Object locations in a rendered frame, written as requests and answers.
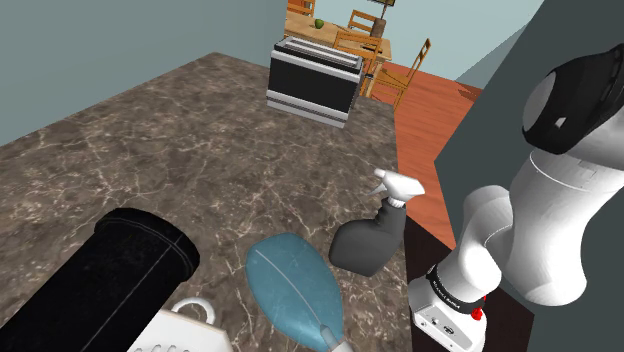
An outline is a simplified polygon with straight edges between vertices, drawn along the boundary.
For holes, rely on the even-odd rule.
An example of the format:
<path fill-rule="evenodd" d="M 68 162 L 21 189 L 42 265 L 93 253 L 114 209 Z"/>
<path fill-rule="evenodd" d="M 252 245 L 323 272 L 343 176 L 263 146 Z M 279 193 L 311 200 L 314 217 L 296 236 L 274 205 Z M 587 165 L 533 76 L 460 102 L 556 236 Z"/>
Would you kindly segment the grey spray bottle white trigger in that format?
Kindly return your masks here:
<path fill-rule="evenodd" d="M 425 193 L 415 178 L 375 169 L 379 185 L 369 195 L 386 192 L 381 207 L 372 219 L 357 219 L 341 225 L 328 253 L 335 267 L 371 277 L 392 258 L 403 240 L 407 218 L 406 203 Z"/>

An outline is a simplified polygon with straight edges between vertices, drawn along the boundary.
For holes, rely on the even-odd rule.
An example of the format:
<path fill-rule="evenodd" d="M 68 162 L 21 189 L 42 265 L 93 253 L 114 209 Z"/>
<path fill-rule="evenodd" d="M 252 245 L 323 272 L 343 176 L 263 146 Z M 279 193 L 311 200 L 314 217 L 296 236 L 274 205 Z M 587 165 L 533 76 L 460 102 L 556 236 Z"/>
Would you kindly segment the wooden chair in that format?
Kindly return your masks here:
<path fill-rule="evenodd" d="M 360 56 L 365 61 L 364 78 L 360 88 L 360 95 L 366 95 L 366 89 L 374 78 L 378 67 L 377 57 L 381 52 L 382 39 L 354 32 L 339 31 L 333 42 L 333 48 Z"/>
<path fill-rule="evenodd" d="M 315 13 L 316 0 L 288 0 L 287 10 L 313 17 Z"/>
<path fill-rule="evenodd" d="M 353 10 L 347 25 L 348 29 L 357 29 L 368 34 L 372 32 L 376 17 L 359 10 Z"/>
<path fill-rule="evenodd" d="M 374 79 L 372 85 L 373 88 L 375 88 L 377 85 L 389 88 L 389 90 L 381 90 L 381 93 L 392 96 L 394 98 L 394 101 L 392 103 L 394 111 L 396 111 L 399 107 L 405 92 L 408 90 L 408 87 L 415 73 L 420 69 L 422 62 L 427 56 L 430 48 L 431 42 L 430 39 L 427 38 L 423 43 L 407 74 L 403 75 L 395 71 L 382 68 L 379 71 L 377 77 Z"/>

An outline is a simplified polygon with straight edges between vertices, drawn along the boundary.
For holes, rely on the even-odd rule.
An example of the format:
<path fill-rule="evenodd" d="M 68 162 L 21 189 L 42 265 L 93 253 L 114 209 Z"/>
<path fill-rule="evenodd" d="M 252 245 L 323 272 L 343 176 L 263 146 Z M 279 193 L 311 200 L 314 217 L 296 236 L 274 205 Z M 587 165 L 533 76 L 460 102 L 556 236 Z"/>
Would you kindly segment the black and silver toaster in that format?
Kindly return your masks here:
<path fill-rule="evenodd" d="M 271 51 L 267 105 L 342 128 L 363 78 L 362 57 L 287 37 Z"/>

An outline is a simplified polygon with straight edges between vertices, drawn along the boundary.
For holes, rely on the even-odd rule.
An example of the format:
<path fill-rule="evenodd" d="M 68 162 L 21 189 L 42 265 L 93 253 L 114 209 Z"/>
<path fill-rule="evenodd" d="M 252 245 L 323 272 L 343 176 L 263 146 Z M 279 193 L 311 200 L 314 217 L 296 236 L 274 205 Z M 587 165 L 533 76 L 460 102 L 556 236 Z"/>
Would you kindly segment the wooden dining table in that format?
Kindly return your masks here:
<path fill-rule="evenodd" d="M 366 34 L 364 32 L 356 31 L 354 29 L 343 28 L 330 22 L 324 22 L 324 26 L 321 29 L 316 29 L 314 22 L 315 19 L 312 17 L 288 11 L 286 14 L 284 33 L 286 36 L 298 37 L 328 47 L 333 47 L 333 42 L 339 31 L 354 32 L 356 34 L 370 36 L 369 34 Z M 373 81 L 381 70 L 382 65 L 385 62 L 392 60 L 390 41 L 384 38 L 381 39 L 381 52 L 377 57 L 378 67 L 374 72 L 374 78 L 372 82 L 366 89 L 366 97 L 371 96 Z"/>

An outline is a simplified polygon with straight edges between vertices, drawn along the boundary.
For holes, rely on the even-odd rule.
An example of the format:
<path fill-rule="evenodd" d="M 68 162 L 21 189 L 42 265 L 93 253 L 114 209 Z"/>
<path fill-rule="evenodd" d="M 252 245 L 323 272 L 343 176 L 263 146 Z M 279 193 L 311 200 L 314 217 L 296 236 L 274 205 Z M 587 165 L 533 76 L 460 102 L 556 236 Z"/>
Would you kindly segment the blue teardrop-shaped bottle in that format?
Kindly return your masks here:
<path fill-rule="evenodd" d="M 281 333 L 316 352 L 355 352 L 343 332 L 336 279 L 304 238 L 281 233 L 255 243 L 245 273 L 256 303 Z"/>

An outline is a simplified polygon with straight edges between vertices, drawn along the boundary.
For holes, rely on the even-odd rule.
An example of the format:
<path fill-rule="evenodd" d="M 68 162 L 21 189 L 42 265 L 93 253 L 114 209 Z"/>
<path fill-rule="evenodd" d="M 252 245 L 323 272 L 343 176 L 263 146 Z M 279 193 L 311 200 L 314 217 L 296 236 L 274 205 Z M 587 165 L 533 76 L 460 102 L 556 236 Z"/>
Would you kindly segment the black cylinder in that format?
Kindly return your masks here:
<path fill-rule="evenodd" d="M 199 263 L 173 224 L 116 208 L 0 327 L 0 352 L 128 352 Z"/>

